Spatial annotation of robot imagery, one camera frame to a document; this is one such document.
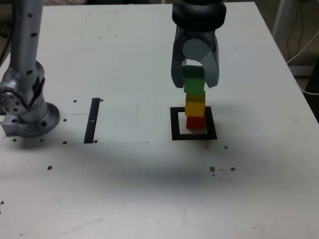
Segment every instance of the cable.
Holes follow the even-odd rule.
[[[10,45],[10,42],[12,40],[12,35],[13,35],[13,30],[14,30],[14,25],[15,25],[15,4],[14,4],[15,0],[12,0],[12,24],[11,24],[11,31],[10,31],[10,36],[8,38],[8,41],[6,42],[4,49],[0,55],[0,65],[2,63],[2,60],[4,59],[4,55],[6,53],[6,51],[8,50],[8,47]]]
[[[315,36],[310,40],[310,42],[296,56],[294,56],[293,58],[291,58],[287,62],[287,64],[289,64],[292,60],[294,60],[296,57],[298,57],[312,43],[312,41],[318,36],[318,34],[319,34],[319,31],[315,34]]]
[[[293,30],[294,30],[294,28],[296,26],[296,23],[297,23],[297,20],[298,20],[298,11],[299,11],[299,8],[300,8],[301,4],[302,4],[301,2],[298,4],[297,11],[296,11],[295,22],[294,22],[294,24],[293,24],[293,26],[292,26],[292,28],[291,28],[291,30],[289,32],[288,39],[287,39],[287,50],[288,50],[288,56],[289,56],[288,58],[289,59],[291,58],[291,53],[290,53],[290,50],[289,50],[289,40],[290,40],[291,34],[293,33]]]
[[[306,94],[308,94],[308,95],[319,96],[319,93],[310,93],[310,92],[307,92],[307,91],[303,90],[301,87],[299,87],[299,88],[300,88],[300,90],[301,90],[302,92],[304,92],[304,93],[306,93]]]
[[[303,6],[304,6],[304,3],[305,3],[305,2],[303,2],[303,3],[301,4],[301,7],[300,7],[301,33],[300,33],[300,39],[299,39],[299,44],[298,44],[298,48],[297,48],[296,55],[297,55],[298,52],[299,52],[300,45],[301,45],[301,40],[302,40],[303,34],[304,34],[304,19],[303,19]]]
[[[289,64],[289,63],[292,62],[296,57],[298,57],[298,56],[312,43],[312,41],[313,41],[318,35],[319,35],[319,31],[315,34],[315,36],[310,40],[310,42],[308,42],[308,44],[307,44],[296,56],[294,56],[293,58],[291,58],[291,59],[287,62],[287,64]],[[318,95],[319,95],[319,93],[310,93],[310,92],[307,92],[307,91],[303,90],[301,87],[299,87],[299,88],[300,88],[300,90],[301,90],[302,92],[304,92],[304,93],[306,93],[306,94],[308,94],[308,95],[313,95],[313,96],[318,96]]]

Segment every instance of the stacked blocks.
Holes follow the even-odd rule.
[[[186,128],[205,128],[205,80],[204,69],[200,66],[184,66],[184,92],[186,93]]]

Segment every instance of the black square outline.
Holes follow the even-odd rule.
[[[172,140],[211,140],[217,139],[213,114],[211,107],[206,106],[206,127],[207,134],[180,134],[178,113],[185,112],[185,107],[171,107],[170,108],[170,125],[171,125],[171,139]]]

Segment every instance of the table surface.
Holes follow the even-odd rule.
[[[44,8],[37,59],[61,122],[0,131],[1,239],[319,237],[318,123],[255,4],[227,11],[206,91],[218,140],[172,141],[171,5]],[[94,97],[98,143],[83,144]]]

